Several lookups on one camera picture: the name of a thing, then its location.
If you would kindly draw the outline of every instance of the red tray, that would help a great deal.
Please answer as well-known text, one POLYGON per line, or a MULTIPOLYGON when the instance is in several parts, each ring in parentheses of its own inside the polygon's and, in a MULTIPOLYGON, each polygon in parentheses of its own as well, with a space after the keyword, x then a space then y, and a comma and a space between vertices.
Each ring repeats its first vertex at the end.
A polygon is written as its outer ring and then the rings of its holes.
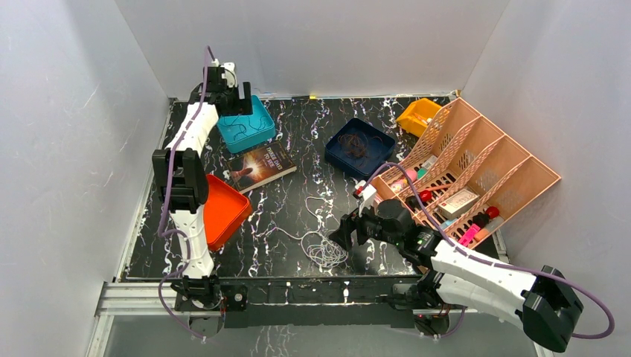
POLYGON ((252 214, 250 200, 216 176, 206 175, 208 200, 204 205, 204 227, 208 249, 218 251, 243 221, 252 214))

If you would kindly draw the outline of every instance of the book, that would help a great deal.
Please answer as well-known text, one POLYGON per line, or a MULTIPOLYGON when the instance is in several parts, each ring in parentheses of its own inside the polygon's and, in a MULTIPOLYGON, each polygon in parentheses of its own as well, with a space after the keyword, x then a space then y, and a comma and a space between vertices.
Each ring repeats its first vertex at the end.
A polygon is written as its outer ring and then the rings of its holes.
POLYGON ((228 161, 226 165, 232 187, 242 194, 297 169, 278 141, 248 151, 228 161))

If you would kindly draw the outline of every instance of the red marker cap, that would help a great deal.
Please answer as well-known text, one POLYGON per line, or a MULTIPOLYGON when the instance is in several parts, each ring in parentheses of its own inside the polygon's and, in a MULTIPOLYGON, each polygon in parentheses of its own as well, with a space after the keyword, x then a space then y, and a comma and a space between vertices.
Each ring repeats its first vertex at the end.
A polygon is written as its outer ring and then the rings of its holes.
POLYGON ((495 206, 490 206, 489 208, 487 208, 487 211, 485 213, 489 216, 490 219, 499 216, 499 210, 495 206))
POLYGON ((428 190, 422 190, 420 192, 420 200, 423 201, 423 203, 429 201, 430 199, 432 199, 431 192, 429 192, 428 190))

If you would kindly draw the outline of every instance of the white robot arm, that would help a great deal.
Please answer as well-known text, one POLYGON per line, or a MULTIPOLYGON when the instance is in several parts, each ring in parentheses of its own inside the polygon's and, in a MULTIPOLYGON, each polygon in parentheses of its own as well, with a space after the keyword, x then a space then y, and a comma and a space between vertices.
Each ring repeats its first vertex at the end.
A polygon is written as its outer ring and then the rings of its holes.
MULTIPOLYGON (((369 238, 391 243, 414 266, 427 269, 416 284, 393 286, 392 305, 403 309, 435 308, 443 303, 468 306, 517 326, 542 347, 554 352, 566 349, 583 311, 571 288, 509 270, 510 265, 500 260, 455 242, 449 244, 439 232, 417 225, 399 200, 387 199, 375 208, 375 189, 364 182, 356 189, 359 207, 340 219, 339 229, 329 239, 348 251, 353 244, 350 234, 356 231, 360 245, 369 238)), ((542 271, 563 277, 549 266, 542 271)))
POLYGON ((191 93, 186 117, 173 140, 164 149, 153 153, 156 186, 164 202, 170 151, 179 141, 173 171, 181 170, 181 175, 172 173, 174 177, 169 211, 176 228, 186 234, 186 237, 179 237, 182 261, 188 263, 182 275, 193 282, 208 279, 214 270, 203 220, 204 204, 208 198, 208 183, 200 159, 204 144, 221 114, 252 113, 250 85, 247 82, 243 84, 244 98, 240 99, 234 63, 220 65, 216 59, 207 71, 207 90, 204 97, 201 98, 202 94, 199 93, 199 88, 202 87, 200 84, 191 93), (202 107, 196 116, 200 101, 202 107), (187 241, 190 255, 185 249, 187 241))

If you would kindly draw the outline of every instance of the white box wall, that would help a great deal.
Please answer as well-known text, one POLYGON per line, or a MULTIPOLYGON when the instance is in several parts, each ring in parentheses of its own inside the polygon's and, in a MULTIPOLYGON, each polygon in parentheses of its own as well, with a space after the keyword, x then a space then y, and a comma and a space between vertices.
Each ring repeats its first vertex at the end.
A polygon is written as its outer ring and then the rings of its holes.
POLYGON ((82 356, 167 96, 113 0, 3 1, 0 83, 2 355, 82 356))
MULTIPOLYGON (((511 0, 464 99, 563 179, 507 223, 513 262, 544 264, 612 309, 614 335, 572 339, 567 356, 628 356, 631 3, 511 0)), ((599 308, 575 330, 606 328, 599 308)))
POLYGON ((199 82, 202 44, 253 93, 461 89, 507 0, 116 0, 169 97, 199 82))

